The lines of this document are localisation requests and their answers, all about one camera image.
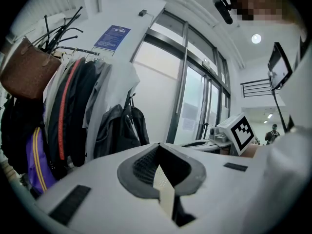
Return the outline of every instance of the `black rubber pad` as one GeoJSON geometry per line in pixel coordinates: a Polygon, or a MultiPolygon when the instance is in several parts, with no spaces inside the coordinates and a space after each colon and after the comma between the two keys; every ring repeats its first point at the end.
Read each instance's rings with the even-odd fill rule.
{"type": "Polygon", "coordinates": [[[63,225],[67,225],[90,190],[91,188],[87,186],[76,186],[50,213],[50,217],[63,225]]]}
{"type": "Polygon", "coordinates": [[[226,163],[224,165],[225,167],[227,168],[231,168],[231,169],[234,169],[234,170],[239,170],[239,171],[242,171],[242,172],[245,172],[248,168],[248,166],[242,166],[242,165],[237,165],[237,164],[233,164],[233,163],[226,163]]]}

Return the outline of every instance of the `red strap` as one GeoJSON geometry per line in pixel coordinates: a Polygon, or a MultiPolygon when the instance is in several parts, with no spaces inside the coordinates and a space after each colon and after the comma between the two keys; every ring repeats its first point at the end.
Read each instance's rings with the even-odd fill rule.
{"type": "Polygon", "coordinates": [[[74,73],[80,63],[80,60],[77,60],[75,62],[75,65],[68,77],[68,80],[65,85],[65,89],[63,92],[62,96],[62,101],[60,103],[60,109],[59,109],[59,116],[58,116],[58,151],[59,151],[59,157],[61,160],[65,160],[65,155],[64,155],[64,143],[63,143],[63,123],[64,123],[64,110],[65,110],[65,100],[66,100],[66,94],[68,91],[68,87],[70,84],[70,81],[72,80],[74,73]]]}

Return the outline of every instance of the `blue sign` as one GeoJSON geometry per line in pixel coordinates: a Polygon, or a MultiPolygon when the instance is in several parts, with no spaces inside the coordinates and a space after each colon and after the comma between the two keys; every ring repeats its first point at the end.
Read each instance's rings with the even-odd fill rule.
{"type": "Polygon", "coordinates": [[[94,44],[97,48],[115,51],[130,29],[112,25],[94,44]]]}

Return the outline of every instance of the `purple bag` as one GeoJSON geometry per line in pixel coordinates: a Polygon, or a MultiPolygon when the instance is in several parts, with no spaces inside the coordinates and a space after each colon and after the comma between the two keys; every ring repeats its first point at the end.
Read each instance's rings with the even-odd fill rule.
{"type": "Polygon", "coordinates": [[[37,127],[26,143],[28,161],[28,176],[31,185],[39,192],[44,193],[56,183],[48,165],[43,150],[42,130],[37,127]]]}

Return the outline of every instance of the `coat rack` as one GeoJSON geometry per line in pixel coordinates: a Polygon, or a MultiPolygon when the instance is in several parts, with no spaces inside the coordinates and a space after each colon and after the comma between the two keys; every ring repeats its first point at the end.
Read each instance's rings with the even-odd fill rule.
{"type": "Polygon", "coordinates": [[[86,49],[78,49],[78,48],[65,47],[65,46],[58,46],[55,49],[69,49],[69,50],[75,50],[75,51],[80,51],[80,52],[84,52],[84,53],[88,53],[88,54],[99,56],[98,52],[94,52],[94,51],[90,51],[90,50],[86,50],[86,49]]]}
{"type": "Polygon", "coordinates": [[[49,27],[48,27],[48,21],[47,21],[47,16],[45,15],[44,16],[44,20],[45,20],[45,26],[46,26],[46,29],[47,29],[47,33],[44,34],[43,36],[41,36],[40,38],[38,38],[37,40],[35,40],[34,42],[37,42],[38,40],[40,39],[43,39],[45,37],[47,37],[47,40],[39,46],[39,49],[42,50],[43,52],[46,52],[48,54],[52,53],[56,46],[61,42],[61,41],[65,41],[65,40],[69,40],[69,39],[72,39],[72,38],[77,38],[78,36],[74,36],[74,37],[69,37],[69,38],[66,38],[66,39],[63,39],[63,40],[60,40],[62,38],[62,36],[68,31],[68,30],[71,30],[71,29],[75,29],[75,30],[78,30],[80,32],[83,32],[82,30],[80,29],[77,29],[77,28],[68,28],[77,18],[80,17],[81,14],[78,14],[78,12],[82,9],[83,7],[81,6],[77,12],[74,14],[74,16],[70,19],[70,21],[65,24],[65,20],[64,20],[64,25],[54,29],[54,30],[51,30],[49,31],[49,27]],[[50,34],[54,33],[55,35],[52,37],[51,41],[50,41],[50,34]]]}

